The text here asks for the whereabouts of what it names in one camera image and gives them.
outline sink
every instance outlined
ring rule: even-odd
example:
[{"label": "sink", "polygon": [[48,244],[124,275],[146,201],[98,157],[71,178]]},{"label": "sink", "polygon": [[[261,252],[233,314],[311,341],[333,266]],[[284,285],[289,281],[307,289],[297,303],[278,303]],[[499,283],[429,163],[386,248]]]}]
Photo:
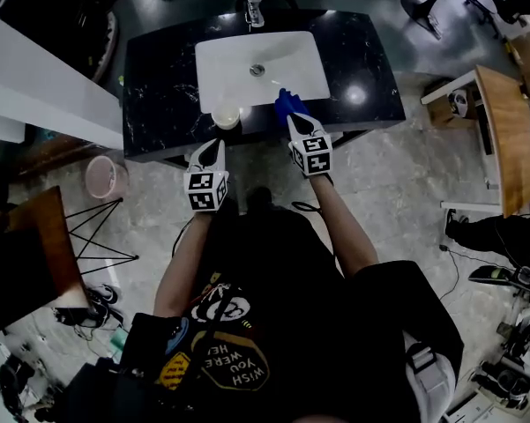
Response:
[{"label": "sink", "polygon": [[258,33],[196,45],[202,113],[274,103],[286,88],[302,100],[331,95],[310,32]]}]

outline floor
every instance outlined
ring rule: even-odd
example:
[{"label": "floor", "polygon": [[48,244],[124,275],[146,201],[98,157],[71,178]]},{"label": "floor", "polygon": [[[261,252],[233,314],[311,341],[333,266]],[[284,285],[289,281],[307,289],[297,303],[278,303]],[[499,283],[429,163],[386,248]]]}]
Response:
[{"label": "floor", "polygon": [[[489,202],[495,198],[494,191],[487,190],[483,183],[475,133],[431,129],[427,110],[419,103],[420,91],[401,89],[400,92],[407,121],[390,130],[371,132],[335,151],[332,177],[338,192],[373,240],[380,260],[416,261],[441,296],[451,289],[456,275],[450,255],[438,249],[443,240],[444,223],[439,201],[462,198]],[[228,170],[235,177],[240,202],[248,189],[267,185],[277,204],[289,206],[296,199],[316,204],[309,183],[289,164],[286,149],[286,140],[229,149]],[[95,272],[85,279],[89,285],[106,283],[121,291],[116,308],[124,313],[129,325],[136,312],[152,312],[155,290],[170,259],[173,243],[191,212],[183,194],[182,171],[158,163],[127,161],[125,164],[130,175],[129,190],[123,204],[98,236],[99,242],[136,253],[140,259]],[[98,204],[84,189],[85,168],[86,162],[76,163],[32,183],[12,186],[11,201],[21,203],[58,185],[67,214]],[[321,218],[315,213],[305,214],[329,246]],[[72,221],[70,227],[77,223]],[[89,225],[82,228],[85,229],[82,234],[90,234],[92,230]],[[461,254],[506,263],[497,255],[455,248]],[[459,386],[461,396],[467,391],[465,382],[469,373],[483,356],[498,347],[500,337],[496,327],[510,313],[512,297],[509,290],[467,282],[467,275],[480,265],[478,262],[458,256],[455,262],[460,281],[443,303],[466,344]],[[91,264],[82,262],[80,267],[84,271]],[[97,354],[111,355],[111,331],[97,330],[93,341],[87,343],[72,328],[56,323],[51,310],[46,308],[15,323],[12,331],[31,340],[49,371],[64,382],[75,375],[83,362],[95,362]]]},{"label": "floor", "polygon": [[[415,24],[399,0],[296,0],[303,9],[363,12],[370,15],[394,71],[424,72],[457,77],[476,64],[508,75],[517,74],[504,47],[493,39],[489,26],[479,26],[474,8],[465,0],[439,0],[433,13],[443,38]],[[287,8],[284,0],[264,0],[263,8]],[[194,19],[233,12],[235,0],[118,0],[114,7],[120,36],[112,66],[102,83],[121,97],[128,39]]]}]

